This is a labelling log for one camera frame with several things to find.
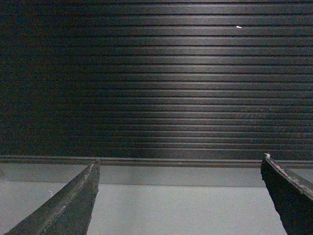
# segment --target white wall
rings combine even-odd
[[[0,182],[0,234],[64,183]],[[99,185],[88,235],[286,235],[266,188]]]

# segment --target dark wooden slat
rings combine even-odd
[[[190,138],[225,138],[229,140],[231,138],[238,139],[237,143],[245,142],[246,139],[249,139],[251,143],[262,143],[263,140],[259,140],[260,138],[268,140],[268,142],[272,141],[274,143],[279,143],[279,140],[285,140],[284,143],[293,143],[294,141],[301,140],[301,143],[310,143],[313,139],[313,133],[281,133],[281,132],[228,132],[228,131],[103,131],[102,135],[95,135],[89,133],[83,133],[80,130],[75,130],[75,133],[68,133],[68,137],[71,140],[77,139],[94,139],[94,140],[102,140],[105,138],[114,139],[117,136],[121,138],[127,138],[131,140],[132,138],[144,138],[148,141],[149,138],[176,138],[188,141]]]
[[[43,55],[246,55],[246,56],[308,56],[313,55],[313,47],[210,47],[210,46],[172,46],[172,47],[5,47],[6,56]]]
[[[297,113],[257,113],[257,112],[190,112],[190,111],[128,111],[128,112],[117,112],[117,111],[106,111],[106,110],[95,110],[93,112],[87,112],[85,109],[75,110],[75,113],[70,110],[54,110],[54,114],[61,117],[66,117],[75,120],[84,118],[228,118],[228,119],[312,119],[312,113],[304,113],[301,109]],[[14,117],[20,113],[19,107],[15,110],[9,110],[3,112],[3,116]],[[24,117],[32,116],[31,113],[25,112]]]
[[[50,65],[43,67],[46,72],[82,72],[82,73],[280,73],[312,74],[313,66],[252,66],[252,65]],[[1,71],[11,73],[15,69],[5,65]]]
[[[274,139],[274,138],[240,138],[230,137],[136,137],[136,136],[75,136],[75,141],[87,142],[167,142],[167,143],[236,143],[236,144],[312,144],[312,139]]]
[[[313,36],[310,26],[121,26],[121,27],[40,27],[9,30],[1,35],[12,37],[99,37],[99,36]]]
[[[40,38],[21,37],[15,35],[14,38],[3,40],[8,46],[313,46],[313,37],[160,37],[160,36],[140,36],[140,37],[86,37],[86,38]]]
[[[299,4],[152,4],[152,5],[27,5],[19,8],[2,5],[0,15],[127,15],[127,14],[311,14],[313,6]]]
[[[313,77],[307,74],[218,74],[218,73],[117,73],[117,74],[100,74],[100,73],[42,73],[42,71],[36,71],[39,78],[45,76],[46,81],[60,81],[64,84],[68,82],[76,81],[76,77],[79,77],[81,82],[147,82],[147,81],[182,81],[182,82],[297,82],[297,84],[313,82]],[[11,79],[16,77],[20,78],[18,72],[11,75]]]
[[[62,97],[61,102],[74,104],[221,104],[221,105],[311,105],[303,98],[206,98],[206,97]]]
[[[178,125],[267,125],[267,126],[313,126],[313,120],[267,120],[267,119],[205,119],[205,118],[97,118],[88,120],[91,125],[107,124],[178,124]]]
[[[29,57],[33,64],[225,64],[225,65],[311,65],[313,57],[301,56],[85,56],[85,55],[51,55]],[[15,55],[2,58],[3,63],[23,64],[25,60]]]
[[[227,125],[94,125],[94,134],[101,134],[105,130],[134,130],[134,131],[247,131],[247,132],[313,132],[312,126],[227,126]]]
[[[57,106],[60,110],[64,110],[67,104],[59,104]],[[148,105],[148,104],[86,104],[80,105],[76,107],[77,111],[84,110],[86,112],[99,112],[99,111],[121,111],[121,112],[136,112],[136,111],[181,111],[181,112],[258,112],[258,113],[297,113],[297,112],[305,112],[311,113],[313,112],[312,106],[258,106],[258,105],[188,105],[188,104],[156,104],[156,105]]]
[[[19,26],[21,23],[16,16],[3,16],[0,26]],[[106,25],[310,25],[312,15],[241,15],[241,16],[26,16],[27,25],[36,27],[60,26],[70,28],[73,26],[106,26]]]

